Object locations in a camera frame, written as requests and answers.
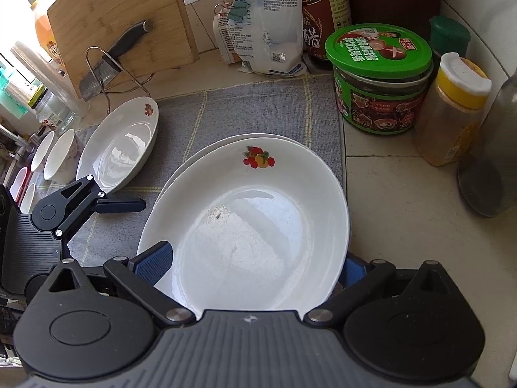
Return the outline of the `white bowl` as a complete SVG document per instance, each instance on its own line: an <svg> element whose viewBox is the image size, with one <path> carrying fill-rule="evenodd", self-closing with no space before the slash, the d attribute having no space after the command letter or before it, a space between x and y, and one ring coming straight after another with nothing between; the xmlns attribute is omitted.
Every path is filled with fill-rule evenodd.
<svg viewBox="0 0 517 388"><path fill-rule="evenodd" d="M68 185L75 180L83 143L75 130L62 134L48 155L44 167L44 179Z"/></svg>
<svg viewBox="0 0 517 388"><path fill-rule="evenodd" d="M31 183L28 185L26 192L24 194L23 199L21 200L21 203L19 205L20 212L22 214L31 214L32 209L35 206L35 203L37 198L37 191L36 186L34 183Z"/></svg>
<svg viewBox="0 0 517 388"><path fill-rule="evenodd" d="M56 141L56 134L54 131L49 131L47 135L40 142L38 149L36 150L31 164L31 172L32 173L40 173L46 164L47 158L53 145Z"/></svg>

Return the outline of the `white fruit-print plate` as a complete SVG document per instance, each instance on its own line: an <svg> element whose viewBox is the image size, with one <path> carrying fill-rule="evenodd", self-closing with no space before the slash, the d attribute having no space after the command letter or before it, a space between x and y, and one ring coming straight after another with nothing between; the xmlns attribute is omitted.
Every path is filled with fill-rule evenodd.
<svg viewBox="0 0 517 388"><path fill-rule="evenodd" d="M274 223L262 216L254 224L240 210L220 222L204 217L184 230L174 226L150 232L145 223L141 251L160 241L173 247L172 266L156 287L196 315L208 309L304 315L324 303L350 240L349 210L334 175L340 187L326 190L322 212L299 221Z"/></svg>
<svg viewBox="0 0 517 388"><path fill-rule="evenodd" d="M159 118L159 106L148 96L121 104L85 144L76 178L91 175L106 194L122 189L136 177L153 151Z"/></svg>

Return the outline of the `stained white plate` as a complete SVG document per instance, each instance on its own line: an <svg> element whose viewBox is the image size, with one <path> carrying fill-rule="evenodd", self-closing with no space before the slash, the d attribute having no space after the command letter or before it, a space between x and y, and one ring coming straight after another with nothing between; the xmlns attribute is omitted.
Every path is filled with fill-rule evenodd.
<svg viewBox="0 0 517 388"><path fill-rule="evenodd" d="M322 212L329 188L339 188L322 159L279 136L241 137L198 158L156 201L145 228L181 230L204 217L220 222L243 210L260 217L301 220Z"/></svg>

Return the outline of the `red and white sink basin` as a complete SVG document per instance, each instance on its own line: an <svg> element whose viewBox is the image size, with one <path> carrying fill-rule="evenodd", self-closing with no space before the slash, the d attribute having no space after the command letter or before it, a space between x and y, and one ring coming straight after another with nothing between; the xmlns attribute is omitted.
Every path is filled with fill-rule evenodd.
<svg viewBox="0 0 517 388"><path fill-rule="evenodd" d="M15 203L20 202L26 187L26 182L29 179L29 175L30 170L28 167L22 167L17 172L17 175L10 186L10 194Z"/></svg>

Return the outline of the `glass jar with green lid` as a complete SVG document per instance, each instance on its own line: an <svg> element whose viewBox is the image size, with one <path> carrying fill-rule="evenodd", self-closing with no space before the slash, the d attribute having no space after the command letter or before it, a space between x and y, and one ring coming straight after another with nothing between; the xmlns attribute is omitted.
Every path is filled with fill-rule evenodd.
<svg viewBox="0 0 517 388"><path fill-rule="evenodd" d="M43 84L38 87L28 105L35 111L38 121L58 136L72 126L76 117L75 112Z"/></svg>

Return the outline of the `clear plastic wrap roll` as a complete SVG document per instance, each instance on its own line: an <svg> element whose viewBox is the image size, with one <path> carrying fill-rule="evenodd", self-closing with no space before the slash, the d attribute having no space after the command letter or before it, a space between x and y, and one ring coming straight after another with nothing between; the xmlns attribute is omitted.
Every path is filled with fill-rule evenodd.
<svg viewBox="0 0 517 388"><path fill-rule="evenodd" d="M20 41L11 47L11 53L80 119L86 116L90 106L77 97L67 76L62 76L51 63Z"/></svg>

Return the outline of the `clear glass oil bottle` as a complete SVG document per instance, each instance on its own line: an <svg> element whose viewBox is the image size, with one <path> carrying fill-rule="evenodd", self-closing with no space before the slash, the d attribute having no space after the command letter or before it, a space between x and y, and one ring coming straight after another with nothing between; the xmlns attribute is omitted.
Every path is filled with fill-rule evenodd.
<svg viewBox="0 0 517 388"><path fill-rule="evenodd" d="M479 136L458 164L466 205L495 217L516 205L516 76L501 86Z"/></svg>

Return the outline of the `grey and teal dish towel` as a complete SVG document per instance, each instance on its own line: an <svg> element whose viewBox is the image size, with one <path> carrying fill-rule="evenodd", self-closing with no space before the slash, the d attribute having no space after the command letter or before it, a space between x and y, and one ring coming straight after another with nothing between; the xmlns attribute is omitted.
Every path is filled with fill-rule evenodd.
<svg viewBox="0 0 517 388"><path fill-rule="evenodd" d="M245 133L272 133L296 140L316 152L343 178L342 132L330 74L263 81L175 96L159 103L157 142L137 176L118 191L141 198L144 211L92 215L69 243L81 265L136 254L144 224L167 180L200 149Z"/></svg>

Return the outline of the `yellow-capped spice jar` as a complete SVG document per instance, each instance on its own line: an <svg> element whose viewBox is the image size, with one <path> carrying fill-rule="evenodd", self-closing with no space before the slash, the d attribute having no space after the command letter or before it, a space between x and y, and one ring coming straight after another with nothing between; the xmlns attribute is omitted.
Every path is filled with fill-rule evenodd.
<svg viewBox="0 0 517 388"><path fill-rule="evenodd" d="M413 142L435 167L457 161L476 137L492 81L458 53L440 59L437 77L421 104Z"/></svg>

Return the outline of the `green-lidded sauce jar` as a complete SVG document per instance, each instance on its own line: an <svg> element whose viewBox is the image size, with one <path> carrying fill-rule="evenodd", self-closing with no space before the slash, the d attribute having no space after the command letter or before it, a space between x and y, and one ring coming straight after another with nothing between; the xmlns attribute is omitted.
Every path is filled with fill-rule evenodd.
<svg viewBox="0 0 517 388"><path fill-rule="evenodd" d="M336 106L349 124L375 135L410 130L433 72L432 50L400 26L345 26L325 42Z"/></svg>

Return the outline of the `bamboo cutting board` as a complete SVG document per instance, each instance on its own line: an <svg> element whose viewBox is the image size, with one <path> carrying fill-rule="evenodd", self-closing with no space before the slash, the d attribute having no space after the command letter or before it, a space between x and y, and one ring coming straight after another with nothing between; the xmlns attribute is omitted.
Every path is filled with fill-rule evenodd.
<svg viewBox="0 0 517 388"><path fill-rule="evenodd" d="M144 20L151 21L153 28L120 58L135 77L199 58L183 0L55 0L47 16L76 89L103 52L130 26Z"/></svg>

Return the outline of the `white clipped plastic bag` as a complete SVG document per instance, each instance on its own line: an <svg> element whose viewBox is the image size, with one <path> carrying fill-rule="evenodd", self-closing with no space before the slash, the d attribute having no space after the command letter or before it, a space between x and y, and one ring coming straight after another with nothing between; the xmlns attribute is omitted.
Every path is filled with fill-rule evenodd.
<svg viewBox="0 0 517 388"><path fill-rule="evenodd" d="M301 0L236 0L227 30L245 73L297 77L303 62Z"/></svg>

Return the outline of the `small green-capped bottle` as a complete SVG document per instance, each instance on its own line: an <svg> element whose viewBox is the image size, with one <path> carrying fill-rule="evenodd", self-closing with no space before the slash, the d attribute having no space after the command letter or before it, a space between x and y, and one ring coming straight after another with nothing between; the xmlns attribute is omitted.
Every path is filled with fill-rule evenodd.
<svg viewBox="0 0 517 388"><path fill-rule="evenodd" d="M429 45L434 53L439 56L445 53L466 56L471 36L462 24L444 15L432 17L429 23Z"/></svg>

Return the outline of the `dark soy sauce bottle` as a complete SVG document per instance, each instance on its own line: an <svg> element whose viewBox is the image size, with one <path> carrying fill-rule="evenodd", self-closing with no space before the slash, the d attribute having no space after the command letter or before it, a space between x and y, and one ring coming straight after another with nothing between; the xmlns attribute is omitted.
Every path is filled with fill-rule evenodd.
<svg viewBox="0 0 517 388"><path fill-rule="evenodd" d="M310 62L315 68L331 69L325 42L337 29L351 23L349 0L302 0L302 14L304 47Z"/></svg>

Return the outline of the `black-handled santoku knife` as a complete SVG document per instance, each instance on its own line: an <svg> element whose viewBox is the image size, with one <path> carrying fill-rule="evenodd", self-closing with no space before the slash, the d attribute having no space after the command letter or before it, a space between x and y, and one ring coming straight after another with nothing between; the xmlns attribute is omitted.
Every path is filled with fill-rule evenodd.
<svg viewBox="0 0 517 388"><path fill-rule="evenodd" d="M124 31L117 41L104 53L93 67L87 61L89 72L81 79L80 95L85 102L102 93L103 89L111 83L121 72L119 59L126 54L153 29L152 20L140 21Z"/></svg>

